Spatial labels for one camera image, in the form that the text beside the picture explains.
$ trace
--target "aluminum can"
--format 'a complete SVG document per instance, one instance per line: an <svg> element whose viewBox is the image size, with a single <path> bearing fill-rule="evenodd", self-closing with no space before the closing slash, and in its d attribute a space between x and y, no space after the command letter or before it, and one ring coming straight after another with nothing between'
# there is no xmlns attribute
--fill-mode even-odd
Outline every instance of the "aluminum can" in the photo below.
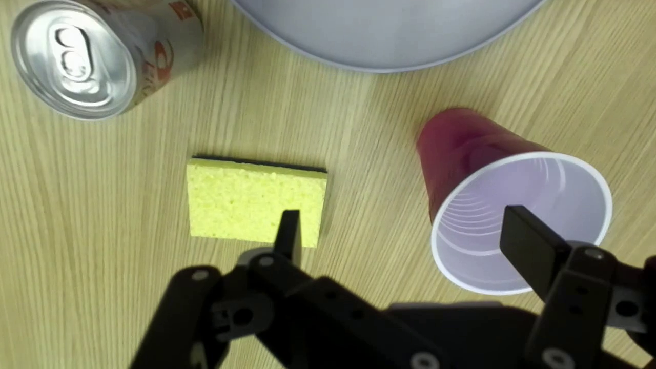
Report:
<svg viewBox="0 0 656 369"><path fill-rule="evenodd" d="M41 0L12 27L12 59L25 83L51 108L85 121L128 110L196 65L202 44L189 0Z"/></svg>

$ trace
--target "plastic cup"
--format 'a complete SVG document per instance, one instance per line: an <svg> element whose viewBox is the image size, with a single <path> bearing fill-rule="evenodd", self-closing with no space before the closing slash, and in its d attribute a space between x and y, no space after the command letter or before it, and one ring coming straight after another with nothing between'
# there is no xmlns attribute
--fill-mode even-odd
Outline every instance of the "plastic cup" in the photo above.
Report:
<svg viewBox="0 0 656 369"><path fill-rule="evenodd" d="M610 189L591 163L526 141L472 108L433 116L418 153L433 258L467 290L530 290L501 251L506 205L524 205L561 237L584 243L600 243L610 225Z"/></svg>

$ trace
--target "screw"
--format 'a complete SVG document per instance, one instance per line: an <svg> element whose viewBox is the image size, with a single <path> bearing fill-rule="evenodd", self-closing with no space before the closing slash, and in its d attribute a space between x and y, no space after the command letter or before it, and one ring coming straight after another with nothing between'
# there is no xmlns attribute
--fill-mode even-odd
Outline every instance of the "screw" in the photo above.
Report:
<svg viewBox="0 0 656 369"><path fill-rule="evenodd" d="M261 266L271 266L271 265L274 265L274 258L272 258L272 255L263 255L263 258L261 258Z"/></svg>
<svg viewBox="0 0 656 369"><path fill-rule="evenodd" d="M410 358L411 369L439 369L439 360L433 352L413 352Z"/></svg>
<svg viewBox="0 0 656 369"><path fill-rule="evenodd" d="M541 360L550 367L550 369L573 369L573 358L561 351L561 349L545 349L541 352Z"/></svg>
<svg viewBox="0 0 656 369"><path fill-rule="evenodd" d="M586 255L596 258L596 260L605 260L606 254L603 250L596 247L586 247Z"/></svg>
<svg viewBox="0 0 656 369"><path fill-rule="evenodd" d="M198 269L190 275L192 280L204 280L209 276L209 271Z"/></svg>

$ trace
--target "table surface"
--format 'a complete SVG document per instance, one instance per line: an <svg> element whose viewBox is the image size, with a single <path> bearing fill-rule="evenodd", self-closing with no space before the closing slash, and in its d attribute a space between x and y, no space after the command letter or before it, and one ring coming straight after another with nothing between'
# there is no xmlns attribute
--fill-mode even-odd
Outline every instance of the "table surface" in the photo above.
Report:
<svg viewBox="0 0 656 369"><path fill-rule="evenodd" d="M423 72L365 75L302 58L236 8L201 0L204 62L127 115L77 122L44 108L11 65L6 0L0 101L0 367L125 367L167 276L229 271L251 243L189 237L185 163L229 156L330 171L311 275L375 306L486 300L433 265L413 139L451 105L596 165L615 194L605 242L630 265L656 246L656 6L550 0L489 47ZM533 295L502 303L538 310ZM636 364L648 357L610 331ZM255 341L225 367L276 367Z"/></svg>

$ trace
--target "yellow sponge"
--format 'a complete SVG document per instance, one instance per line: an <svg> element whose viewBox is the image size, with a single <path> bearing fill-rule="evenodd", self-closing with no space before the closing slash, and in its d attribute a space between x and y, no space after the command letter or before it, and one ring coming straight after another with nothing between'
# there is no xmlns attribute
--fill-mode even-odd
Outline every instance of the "yellow sponge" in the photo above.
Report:
<svg viewBox="0 0 656 369"><path fill-rule="evenodd" d="M272 243L285 209L302 210L302 243L319 239L325 171L225 159L187 165L190 235Z"/></svg>

